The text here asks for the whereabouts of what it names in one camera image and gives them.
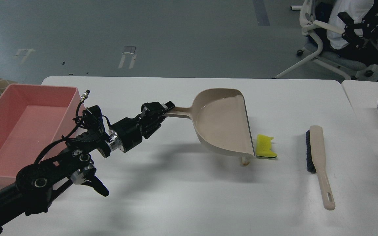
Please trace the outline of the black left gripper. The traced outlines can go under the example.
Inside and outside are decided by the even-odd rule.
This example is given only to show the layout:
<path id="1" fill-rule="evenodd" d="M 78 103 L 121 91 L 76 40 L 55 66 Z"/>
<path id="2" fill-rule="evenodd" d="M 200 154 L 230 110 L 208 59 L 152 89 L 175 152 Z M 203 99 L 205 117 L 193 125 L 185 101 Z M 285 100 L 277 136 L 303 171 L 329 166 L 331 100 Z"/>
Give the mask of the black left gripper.
<path id="1" fill-rule="evenodd" d="M 150 138 L 165 120 L 165 114 L 175 108 L 171 101 L 161 104 L 159 102 L 144 103 L 141 106 L 140 117 L 125 117 L 122 120 L 109 125 L 109 130 L 116 133 L 121 142 L 121 151 L 126 153 L 142 142 L 142 137 Z"/>

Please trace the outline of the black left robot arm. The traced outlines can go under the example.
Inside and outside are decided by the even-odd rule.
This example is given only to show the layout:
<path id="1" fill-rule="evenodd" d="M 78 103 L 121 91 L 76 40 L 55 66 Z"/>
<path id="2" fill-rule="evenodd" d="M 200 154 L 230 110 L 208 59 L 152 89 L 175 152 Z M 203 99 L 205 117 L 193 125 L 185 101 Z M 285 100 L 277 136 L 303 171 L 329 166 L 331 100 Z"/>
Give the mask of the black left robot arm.
<path id="1" fill-rule="evenodd" d="M 89 91 L 75 87 L 10 85 L 0 96 L 0 233 L 21 214 L 47 212 L 72 184 L 106 197 L 90 152 L 127 152 L 161 127 L 175 105 L 144 103 L 141 113 L 104 126 L 99 106 L 85 108 Z"/>

